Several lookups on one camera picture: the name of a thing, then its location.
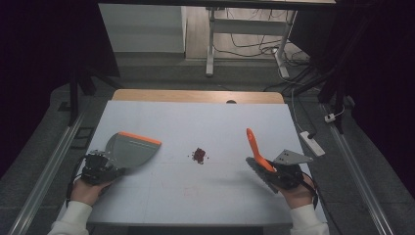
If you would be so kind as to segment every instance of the electrical wire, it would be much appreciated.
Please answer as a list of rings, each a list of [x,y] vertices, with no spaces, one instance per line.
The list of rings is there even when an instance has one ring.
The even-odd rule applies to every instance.
[[[312,66],[308,66],[308,67],[306,67],[304,70],[302,70],[301,71],[301,73],[299,74],[299,75],[297,75],[295,78],[293,78],[293,81],[294,82],[296,82],[296,83],[300,83],[311,71],[313,71],[314,70],[314,67],[312,67]],[[295,84],[295,83],[291,83],[291,84],[289,84],[287,87],[285,87],[282,91],[281,91],[281,94],[283,95],[283,96],[288,96],[285,92],[286,92],[286,90],[290,90],[290,89],[293,89],[294,88],[294,86],[295,85],[298,85],[298,84]]]
[[[86,157],[85,157],[85,156],[80,157],[80,158],[78,159],[78,161],[76,162],[75,167],[74,167],[74,168],[73,168],[73,170],[72,170],[72,175],[71,175],[71,177],[70,177],[70,182],[69,182],[69,184],[68,184],[68,188],[67,188],[67,199],[66,199],[66,206],[67,206],[67,207],[68,207],[68,204],[69,204],[69,202],[70,202],[70,195],[71,195],[71,193],[72,193],[72,189],[73,189],[73,181],[75,180],[75,178],[76,178],[76,177],[78,177],[78,176],[79,176],[79,174],[77,174],[77,173],[78,173],[78,171],[79,171],[79,169],[80,169],[80,165],[81,165],[81,163],[82,163],[82,161],[83,161],[84,159],[86,159]]]
[[[292,94],[291,94],[291,104],[292,104],[292,106],[293,106],[293,114],[294,114],[294,119],[295,119],[295,121],[296,121],[296,125],[299,127],[299,130],[301,131],[301,132],[303,132],[303,130],[302,130],[302,128],[301,128],[301,126],[299,125],[299,122],[297,121],[297,115],[296,115],[296,108],[294,108],[294,89],[292,90],[292,92],[291,92]]]
[[[284,15],[284,14],[287,12],[287,10],[285,10],[285,11],[283,11],[280,15],[278,15],[278,16],[276,16],[276,17],[274,17],[274,15],[272,15],[272,11],[273,11],[273,10],[271,10],[271,17],[272,17],[272,18],[279,18],[279,17],[281,17],[282,15]]]
[[[278,86],[281,86],[281,85],[284,85],[285,83],[290,83],[287,87],[285,87],[280,93],[283,95],[283,96],[286,96],[285,94],[284,94],[284,91],[288,88],[288,87],[291,87],[291,85],[293,85],[292,84],[292,82],[293,81],[295,81],[296,79],[298,79],[300,76],[306,76],[308,73],[309,73],[309,71],[308,70],[310,70],[310,69],[312,69],[312,67],[311,66],[308,66],[307,68],[305,68],[304,70],[302,70],[296,77],[294,77],[292,80],[287,80],[287,79],[282,79],[283,80],[283,82],[280,82],[280,83],[278,83],[278,84],[273,84],[273,85],[270,85],[270,86],[267,86],[267,87],[265,87],[262,91],[263,92],[266,92],[268,89],[270,89],[270,88],[273,88],[273,87],[278,87]]]
[[[270,20],[271,20],[271,14],[272,14],[272,11],[271,11],[271,12],[269,12],[268,21],[270,21]],[[261,50],[260,46],[262,45],[263,39],[265,39],[265,35],[262,35],[262,39],[260,40],[260,43],[259,43],[259,46],[258,46],[258,49],[259,49],[261,52],[262,52],[262,50]]]
[[[307,116],[308,122],[311,124],[312,128],[314,129],[313,135],[316,135],[317,132],[318,132],[317,127],[314,125],[314,122],[312,122],[311,117],[309,116],[307,110],[305,109],[304,105],[302,104],[302,101],[301,101],[300,97],[298,98],[298,100],[299,100],[299,103],[300,103],[302,109],[305,112],[305,115]]]
[[[252,17],[250,17],[248,20],[250,20],[250,19],[252,19],[252,18],[256,17],[258,12],[259,12],[259,9],[256,9],[256,10],[254,11],[255,15],[254,15],[254,16],[252,16]],[[270,15],[269,15],[269,17],[268,17],[268,20],[270,20],[271,14],[272,14],[272,10],[271,10]],[[235,19],[235,17],[233,16],[233,14],[229,11],[229,8],[226,8],[226,18],[227,18],[227,19],[230,19],[230,18],[229,18],[229,15],[231,15],[232,19]],[[263,36],[262,36],[262,40],[261,40],[261,42],[258,42],[258,43],[256,43],[256,44],[249,44],[249,45],[237,45],[237,44],[235,43],[235,40],[234,40],[234,37],[233,37],[233,33],[229,33],[229,34],[231,35],[232,43],[233,43],[233,45],[234,45],[235,47],[253,47],[253,46],[259,46],[259,50],[260,50],[260,51],[261,51],[260,46],[261,46],[261,45],[263,45],[263,44],[277,43],[277,42],[280,42],[280,41],[281,41],[281,40],[274,40],[274,41],[269,41],[269,42],[263,42],[263,40],[264,40],[264,38],[265,38],[265,35],[263,35]]]
[[[318,194],[317,194],[318,186],[317,186],[317,183],[307,173],[302,172],[302,174],[305,174],[305,176],[307,176],[311,180],[311,183],[313,184],[311,186],[308,183],[305,183],[304,180],[302,182],[299,182],[302,186],[304,186],[304,188],[308,189],[308,191],[310,191],[310,193],[312,194],[312,196],[313,196],[312,204],[314,205],[314,209],[316,209],[317,204],[318,204]]]
[[[299,50],[299,51],[297,51],[297,52],[293,53],[293,54],[291,55],[291,59],[293,59],[294,55],[299,54],[299,53],[301,53],[301,52],[304,52],[304,51]]]
[[[280,70],[278,70],[278,76],[281,78],[281,80],[283,80],[283,81],[285,81],[285,82],[287,82],[287,83],[292,83],[292,84],[297,84],[297,85],[303,85],[303,83],[299,83],[299,82],[296,82],[296,81],[286,80],[286,79],[282,76],[282,74],[281,74]]]
[[[322,193],[321,193],[321,191],[320,191],[320,187],[318,187],[318,186],[317,186],[315,189],[316,189],[316,192],[318,192],[318,196],[319,196],[319,198],[320,198],[320,202],[321,202],[321,204],[324,206],[325,212],[326,212],[326,213],[329,215],[329,217],[331,218],[331,220],[332,220],[333,224],[335,225],[336,230],[338,231],[338,233],[339,233],[340,235],[343,235],[342,230],[340,230],[340,228],[339,228],[339,224],[335,221],[335,218],[333,217],[332,213],[329,211],[329,209],[328,209],[328,207],[327,207],[326,200],[325,200],[325,198],[323,197],[323,195],[322,195]]]
[[[293,60],[293,59],[288,59],[288,57],[287,57],[287,53],[286,52],[284,52],[284,57],[285,57],[285,61],[284,62],[286,62],[287,64],[289,64],[290,66],[292,66],[292,67],[298,67],[298,66],[306,66],[306,65],[309,65],[309,61],[308,60]]]
[[[341,111],[340,113],[336,114],[336,115],[335,115],[335,117],[337,117],[337,116],[341,115],[344,111],[345,111],[345,106],[343,106],[342,111]]]
[[[262,47],[259,50],[263,55],[274,55],[274,53],[272,52],[273,49],[278,49],[278,48],[275,46],[271,46],[271,47]]]
[[[221,84],[216,84],[216,86],[221,87],[221,88],[223,88],[224,90],[227,90],[227,91],[233,91],[232,89],[230,89],[230,88],[228,88],[226,86],[223,86]]]
[[[214,45],[213,45],[214,50],[216,50],[217,52],[221,52],[221,53],[228,53],[228,54],[232,54],[232,55],[236,55],[236,56],[240,56],[240,57],[257,57],[257,56],[261,56],[263,55],[262,53],[258,53],[258,54],[253,54],[253,55],[242,55],[242,54],[238,54],[235,52],[230,52],[230,51],[222,51],[222,50],[218,50]]]

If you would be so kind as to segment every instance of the black cable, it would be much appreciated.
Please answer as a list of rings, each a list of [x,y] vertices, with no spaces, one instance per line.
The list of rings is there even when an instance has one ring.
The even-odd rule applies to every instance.
[[[232,89],[229,89],[228,87],[226,87],[226,86],[223,86],[223,85],[221,85],[221,84],[216,84],[218,87],[222,87],[224,90],[227,90],[227,91],[233,91]]]
[[[300,81],[302,81],[306,75],[308,75],[311,71],[314,70],[313,66],[307,66],[299,75],[297,75],[293,80],[291,80],[291,84],[289,84],[286,88],[281,91],[281,95],[284,97],[290,96],[290,94],[286,94],[285,91],[289,89],[291,91]]]
[[[286,62],[287,64],[289,64],[292,67],[309,65],[309,61],[306,61],[306,60],[290,60],[290,59],[288,59],[286,52],[284,52],[284,57],[286,58],[286,60],[284,62]]]
[[[307,87],[308,84],[314,84],[315,83],[315,85],[313,85],[313,86],[317,86],[320,83],[319,80],[321,80],[321,76],[320,76],[319,73],[316,73],[312,78],[310,78],[307,81],[307,84],[304,86],[306,89],[303,89],[303,87],[297,88],[296,96],[298,96],[303,91],[308,90],[309,88],[311,88],[311,87],[309,87],[309,88]]]
[[[276,49],[276,48],[278,49],[278,47],[275,47],[275,46],[273,46],[273,47],[263,47],[263,48],[260,49],[260,52],[262,53],[262,55],[273,55],[274,53],[272,52],[272,49]]]
[[[318,132],[318,131],[317,131],[317,127],[315,127],[314,123],[312,122],[312,120],[311,120],[311,118],[310,118],[310,116],[309,116],[309,114],[308,114],[307,110],[305,109],[304,105],[302,104],[302,101],[301,101],[300,97],[298,97],[298,100],[299,100],[299,103],[300,103],[300,105],[301,105],[302,109],[303,109],[303,110],[304,110],[304,112],[305,112],[305,115],[307,116],[308,122],[309,122],[309,123],[311,123],[312,128],[314,129],[314,132],[310,133],[310,134],[312,134],[312,135],[314,136],[314,135],[316,135],[316,134],[317,134],[317,132]]]
[[[317,194],[317,189],[318,189],[318,185],[315,182],[315,180],[313,178],[311,178],[311,176],[309,176],[307,173],[303,172],[302,174],[305,174],[305,176],[307,176],[312,184],[314,185],[314,187],[312,187],[311,185],[305,183],[304,180],[300,181],[300,184],[302,186],[304,186],[306,189],[308,189],[308,191],[310,191],[310,193],[313,196],[313,200],[312,200],[312,204],[314,205],[314,209],[317,208],[317,204],[318,204],[318,194]]]
[[[282,15],[284,15],[284,13],[286,13],[286,12],[287,12],[287,10],[285,10],[285,11],[283,11],[283,13],[281,13],[280,15],[278,15],[278,16],[276,16],[276,17],[274,17],[274,15],[272,15],[272,11],[273,11],[273,10],[271,10],[271,17],[272,17],[272,18],[279,18],[279,17],[281,17]]]
[[[290,62],[294,62],[294,63],[298,63],[298,62],[305,62],[305,63],[303,63],[304,65],[309,65],[310,64],[310,61],[309,60],[294,60],[294,55],[295,54],[298,54],[298,53],[301,53],[301,52],[303,52],[302,50],[299,50],[299,51],[297,51],[297,52],[295,52],[295,53],[293,53],[292,55],[291,55],[291,59],[289,60]]]
[[[254,17],[256,17],[257,15],[258,15],[258,12],[259,12],[259,9],[255,9],[253,12],[252,12],[252,14],[254,14],[252,17],[250,17],[248,20],[250,20],[250,19],[252,19],[252,18],[254,18]]]
[[[257,15],[257,13],[259,12],[259,9],[256,9],[255,10],[255,15],[254,15],[254,17],[256,17],[256,15]],[[232,15],[232,13],[229,11],[229,9],[228,8],[226,8],[226,18],[227,19],[229,19],[229,14],[232,16],[232,19],[235,19],[235,17]],[[251,44],[251,45],[237,45],[236,43],[235,43],[235,40],[234,40],[234,38],[233,38],[233,33],[229,33],[230,35],[231,35],[231,39],[232,39],[232,43],[234,44],[234,46],[235,47],[253,47],[253,46],[261,46],[262,44],[269,44],[269,43],[276,43],[276,42],[279,42],[279,41],[281,41],[281,40],[275,40],[275,41],[269,41],[269,42],[263,42],[263,39],[264,39],[264,37],[265,37],[265,35],[262,37],[262,40],[261,40],[261,42],[260,43],[256,43],[256,44]]]
[[[271,12],[269,12],[268,21],[269,21],[269,20],[271,20],[271,14],[272,14],[272,11],[271,11]],[[258,49],[259,49],[259,51],[261,51],[261,52],[262,52],[262,50],[261,50],[260,46],[262,46],[263,39],[265,39],[265,35],[262,35],[262,39],[260,40],[260,43],[259,43],[259,45],[258,45]]]
[[[270,89],[270,88],[272,88],[272,87],[277,87],[277,86],[280,86],[280,85],[283,85],[283,84],[285,84],[285,83],[289,83],[289,82],[295,82],[295,80],[299,77],[299,76],[303,76],[303,75],[305,75],[304,73],[305,72],[307,72],[308,73],[308,71],[307,70],[309,70],[309,68],[310,68],[310,66],[308,66],[307,68],[305,68],[304,70],[302,70],[297,76],[295,76],[292,80],[284,80],[283,82],[280,82],[280,83],[278,83],[278,84],[274,84],[274,85],[270,85],[270,86],[267,86],[267,87],[265,87],[263,90],[262,90],[262,92],[266,92],[268,89]]]
[[[79,160],[76,162],[75,167],[73,168],[72,171],[72,175],[70,177],[70,182],[68,184],[68,188],[67,188],[67,199],[66,199],[66,205],[68,207],[68,204],[70,202],[70,195],[72,194],[72,189],[73,189],[73,181],[75,180],[75,178],[78,176],[76,175],[77,172],[79,171],[80,168],[80,164],[82,163],[82,161],[86,159],[86,156],[82,156],[79,158]]]
[[[257,57],[257,56],[261,56],[262,55],[262,53],[254,54],[254,55],[242,55],[242,54],[238,54],[238,53],[234,53],[234,52],[230,52],[230,51],[221,51],[221,50],[218,50],[214,45],[213,45],[213,48],[217,52],[228,53],[228,54],[232,54],[232,55],[236,55],[236,56],[240,56],[240,57]]]
[[[332,213],[329,211],[329,209],[327,208],[327,204],[326,204],[326,200],[324,199],[324,197],[323,197],[323,195],[322,195],[322,193],[321,193],[321,191],[320,191],[320,188],[316,188],[316,191],[318,192],[318,195],[319,195],[319,197],[320,197],[320,202],[321,202],[321,204],[324,206],[324,208],[326,209],[325,210],[325,212],[329,215],[329,217],[332,219],[332,221],[333,221],[333,224],[335,225],[335,227],[336,227],[336,230],[338,231],[338,233],[340,234],[340,235],[343,235],[343,233],[342,233],[342,230],[340,230],[340,228],[339,228],[339,224],[335,221],[335,218],[333,217],[333,215],[332,215]]]

